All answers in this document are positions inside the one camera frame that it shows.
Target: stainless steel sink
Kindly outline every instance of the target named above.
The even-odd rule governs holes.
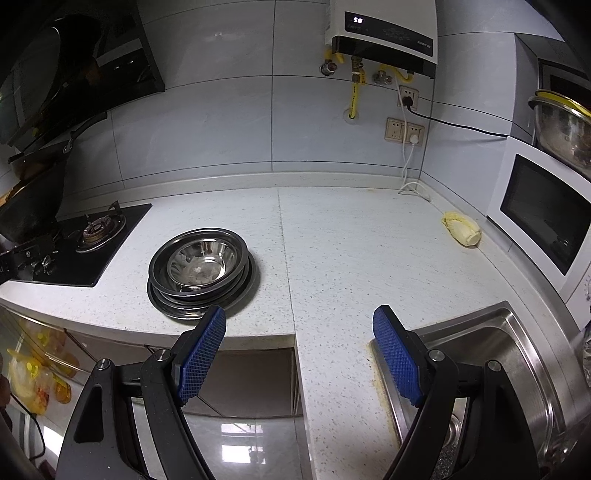
[[[437,347],[454,361],[482,366],[498,360],[505,368],[530,426],[542,461],[552,439],[565,430],[564,417],[544,362],[508,302],[415,330],[427,348]],[[400,443],[417,409],[398,395],[376,340],[372,349],[392,408]],[[457,441],[466,399],[456,400],[448,443]]]

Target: white microwave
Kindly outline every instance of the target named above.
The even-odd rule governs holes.
[[[487,216],[540,269],[583,329],[591,320],[591,182],[509,137]]]

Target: gas stove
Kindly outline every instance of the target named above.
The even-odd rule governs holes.
[[[12,280],[94,287],[119,247],[152,207],[112,204],[107,211],[58,222],[47,255],[23,262]]]

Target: wall socket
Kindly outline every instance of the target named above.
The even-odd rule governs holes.
[[[413,105],[411,107],[411,110],[416,112],[418,109],[418,90],[407,87],[406,85],[401,85],[400,97],[398,97],[398,106],[402,106],[402,104],[400,103],[400,99],[404,97],[410,97],[413,99]]]
[[[402,135],[404,135],[404,120],[388,118],[388,120],[386,121],[386,134],[384,138],[386,140],[393,140],[395,142],[402,143]],[[405,140],[406,143],[410,143],[410,137],[412,135],[418,136],[417,146],[420,147],[423,144],[425,127],[422,125],[407,123],[407,136]]]

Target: white speckled countertop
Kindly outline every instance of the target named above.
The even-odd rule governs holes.
[[[293,345],[295,335],[316,480],[378,480],[394,459],[394,427],[368,345],[379,305],[389,304],[413,329],[508,300],[543,341],[530,311],[482,251],[457,244],[441,212],[419,197],[282,187],[151,201],[96,287],[10,281],[0,286],[0,301],[84,333],[164,345],[188,327],[147,298],[153,253],[194,228],[239,233],[259,265],[261,286],[228,319],[226,336],[233,348],[272,348]]]

